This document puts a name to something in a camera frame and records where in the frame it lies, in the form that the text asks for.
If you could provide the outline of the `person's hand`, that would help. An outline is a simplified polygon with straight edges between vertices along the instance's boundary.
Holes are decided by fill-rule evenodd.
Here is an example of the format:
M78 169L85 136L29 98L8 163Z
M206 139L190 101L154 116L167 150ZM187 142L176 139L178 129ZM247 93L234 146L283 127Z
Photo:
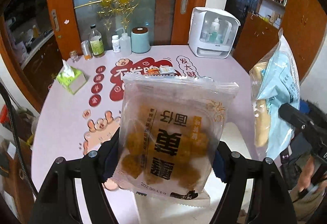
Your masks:
M299 176L299 180L297 183L297 188L299 192L302 192L304 189L307 189L309 187L311 183L311 177L314 174L314 169L314 158L310 156Z

